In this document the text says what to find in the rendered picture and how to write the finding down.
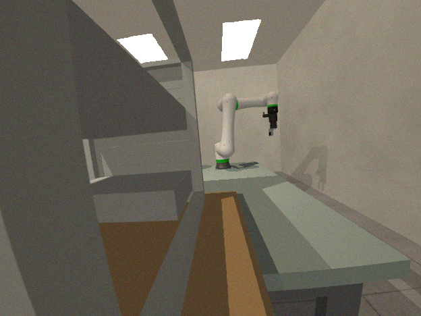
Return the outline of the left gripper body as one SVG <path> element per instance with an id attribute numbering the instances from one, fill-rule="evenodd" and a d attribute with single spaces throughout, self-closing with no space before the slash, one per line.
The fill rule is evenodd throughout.
<path id="1" fill-rule="evenodd" d="M 262 117 L 269 117 L 270 122 L 270 129 L 277 128 L 277 113 L 278 113 L 278 106 L 267 107 L 268 114 L 264 114 Z"/>

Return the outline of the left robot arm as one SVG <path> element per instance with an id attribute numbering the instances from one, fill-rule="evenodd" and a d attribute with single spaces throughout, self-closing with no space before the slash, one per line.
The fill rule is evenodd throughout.
<path id="1" fill-rule="evenodd" d="M 221 100 L 219 100 L 217 107 L 219 111 L 223 112 L 223 129 L 221 141 L 215 144 L 215 157 L 217 161 L 215 167 L 216 169 L 228 169 L 231 167 L 229 164 L 229 157 L 235 152 L 235 109 L 278 106 L 278 98 L 279 97 L 276 92 L 269 92 L 265 96 L 255 98 L 236 98 L 234 94 L 227 93 Z"/>

